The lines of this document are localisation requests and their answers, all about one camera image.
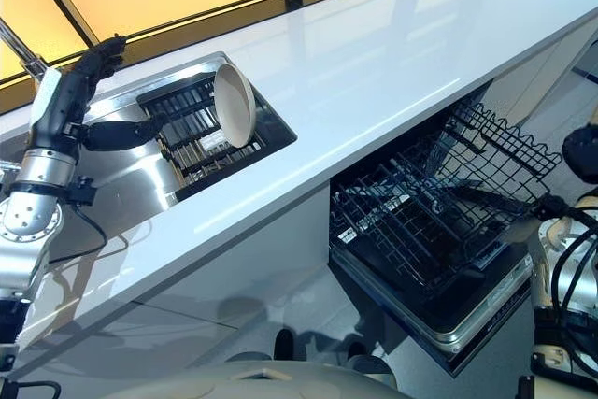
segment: faucet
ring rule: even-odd
[[[21,60],[22,68],[31,75],[37,83],[41,82],[48,64],[41,56],[35,55],[8,24],[0,18],[0,38],[14,51]]]

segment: stainless steel sink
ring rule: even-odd
[[[154,77],[122,86],[116,91],[99,94],[86,116],[86,123],[144,120],[148,117],[149,110],[146,106],[139,105],[139,97],[147,99],[148,96],[151,98],[164,93],[176,93],[178,89],[185,89],[198,79],[209,77],[210,74],[213,77],[218,67],[225,62],[229,60],[223,53],[214,53],[163,71]],[[93,178],[93,186],[98,188],[93,206],[84,208],[86,214],[100,224],[109,238],[120,235],[234,171],[289,145],[296,138],[294,134],[255,89],[254,93],[258,102],[258,132],[262,126],[264,133],[276,135],[276,145],[266,146],[263,151],[255,151],[251,157],[239,161],[240,164],[234,164],[233,159],[229,157],[230,166],[222,170],[225,173],[209,173],[205,176],[204,169],[200,174],[202,179],[193,175],[192,171],[195,167],[188,166],[182,170],[173,155],[165,151],[163,135],[131,150],[110,152],[82,150],[76,176]],[[24,152],[25,139],[26,135],[23,134],[2,142],[0,160],[20,161]],[[210,161],[213,162],[215,158],[216,156],[211,157]],[[51,244],[51,258],[91,249],[101,243],[97,233],[75,216],[68,207],[64,207],[64,212],[64,229]]]

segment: wire rack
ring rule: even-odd
[[[461,103],[442,132],[334,185],[331,229],[349,247],[366,238],[368,259],[437,292],[475,258],[489,260],[485,251],[548,191],[542,179],[560,161],[481,104]]]
[[[231,146],[224,138],[214,105],[214,76],[200,74],[191,83],[183,80],[137,99],[148,115],[167,118],[156,140],[178,177],[179,201],[295,140],[286,124],[254,91],[258,117],[255,132],[246,146]]]

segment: white cabinet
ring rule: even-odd
[[[328,262],[328,185],[146,304],[241,327]]]
[[[57,334],[75,331],[67,325]],[[48,360],[52,350],[48,343],[34,344],[27,352],[39,353],[43,365],[19,381],[57,381],[63,387],[61,399],[102,397],[179,373],[234,332],[212,322],[138,306],[55,358]],[[19,395],[19,399],[49,397],[45,388]]]

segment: dishwasher basket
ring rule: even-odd
[[[332,245],[434,296],[465,267],[491,262],[561,158],[480,103],[461,103],[441,131],[333,186]]]

